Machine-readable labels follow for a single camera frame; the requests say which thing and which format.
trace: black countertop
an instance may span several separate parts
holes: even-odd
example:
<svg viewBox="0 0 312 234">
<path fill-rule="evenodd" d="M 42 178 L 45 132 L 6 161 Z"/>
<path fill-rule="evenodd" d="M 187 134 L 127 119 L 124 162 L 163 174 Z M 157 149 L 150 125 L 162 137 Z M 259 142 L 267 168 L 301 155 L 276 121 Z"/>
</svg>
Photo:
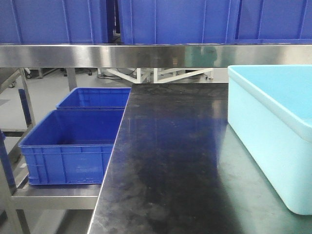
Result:
<svg viewBox="0 0 312 234">
<path fill-rule="evenodd" d="M 133 85 L 90 234 L 311 234 L 227 123 L 228 84 Z"/>
</svg>

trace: floor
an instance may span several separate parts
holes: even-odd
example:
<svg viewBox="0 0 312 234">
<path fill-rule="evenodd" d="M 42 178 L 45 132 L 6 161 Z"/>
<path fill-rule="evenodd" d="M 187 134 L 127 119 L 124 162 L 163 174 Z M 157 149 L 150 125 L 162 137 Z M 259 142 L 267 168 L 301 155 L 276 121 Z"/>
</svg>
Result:
<svg viewBox="0 0 312 234">
<path fill-rule="evenodd" d="M 175 83 L 206 83 L 228 82 L 226 68 L 216 68 L 214 79 L 205 79 L 198 75 L 191 78 L 181 79 Z M 68 81 L 60 70 L 45 76 L 43 79 L 27 80 L 35 121 L 38 123 L 47 113 L 55 109 L 55 105 L 68 94 Z M 131 87 L 132 83 L 124 79 L 97 78 L 97 70 L 88 76 L 84 71 L 77 71 L 77 84 L 79 87 Z M 22 88 L 20 78 L 15 88 L 6 89 L 0 95 L 0 128 L 25 129 L 23 111 L 20 104 L 18 89 Z M 7 137 L 5 146 L 9 152 L 18 141 L 17 137 Z M 92 211 L 25 211 L 32 233 L 57 233 L 57 234 L 84 234 L 87 230 Z M 11 234 L 10 224 L 5 221 L 0 223 L 0 234 Z"/>
</svg>

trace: stainless steel rack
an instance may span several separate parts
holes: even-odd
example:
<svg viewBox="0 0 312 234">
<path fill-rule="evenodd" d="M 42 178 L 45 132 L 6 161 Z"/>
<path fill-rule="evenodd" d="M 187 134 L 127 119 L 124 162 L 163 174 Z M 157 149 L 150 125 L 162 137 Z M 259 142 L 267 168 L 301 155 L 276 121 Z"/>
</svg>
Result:
<svg viewBox="0 0 312 234">
<path fill-rule="evenodd" d="M 28 129 L 34 118 L 23 67 L 66 68 L 71 90 L 77 86 L 75 68 L 216 68 L 237 64 L 312 64 L 312 45 L 0 45 L 0 67 L 20 68 L 32 119 Z M 0 156 L 0 195 L 15 233 L 30 233 L 24 209 L 95 208 L 100 185 L 31 187 L 27 169 L 5 170 L 3 159 L 8 155 L 1 150 Z"/>
</svg>

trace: blue plastic crate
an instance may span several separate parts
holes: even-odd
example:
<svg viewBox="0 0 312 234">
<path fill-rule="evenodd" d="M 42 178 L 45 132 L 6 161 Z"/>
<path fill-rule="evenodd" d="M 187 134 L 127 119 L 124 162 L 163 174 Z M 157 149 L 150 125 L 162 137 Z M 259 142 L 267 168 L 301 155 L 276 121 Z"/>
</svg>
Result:
<svg viewBox="0 0 312 234">
<path fill-rule="evenodd" d="M 76 88 L 57 104 L 57 109 L 124 109 L 130 91 L 131 88 Z"/>
<path fill-rule="evenodd" d="M 239 0 L 118 0 L 126 44 L 229 43 Z"/>
<path fill-rule="evenodd" d="M 311 42 L 311 1 L 241 1 L 235 43 Z"/>
<path fill-rule="evenodd" d="M 107 43 L 114 0 L 3 0 L 0 43 Z"/>
<path fill-rule="evenodd" d="M 54 110 L 19 144 L 29 183 L 100 184 L 123 110 Z"/>
<path fill-rule="evenodd" d="M 228 121 L 286 206 L 312 215 L 312 66 L 230 66 Z"/>
</svg>

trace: light blue container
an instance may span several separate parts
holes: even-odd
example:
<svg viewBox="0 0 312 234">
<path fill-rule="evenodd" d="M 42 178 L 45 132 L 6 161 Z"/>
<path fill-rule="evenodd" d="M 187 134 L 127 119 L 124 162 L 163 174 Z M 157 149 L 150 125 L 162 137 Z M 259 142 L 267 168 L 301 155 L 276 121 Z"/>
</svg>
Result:
<svg viewBox="0 0 312 234">
<path fill-rule="evenodd" d="M 228 121 L 285 205 L 312 215 L 312 65 L 229 67 Z"/>
</svg>

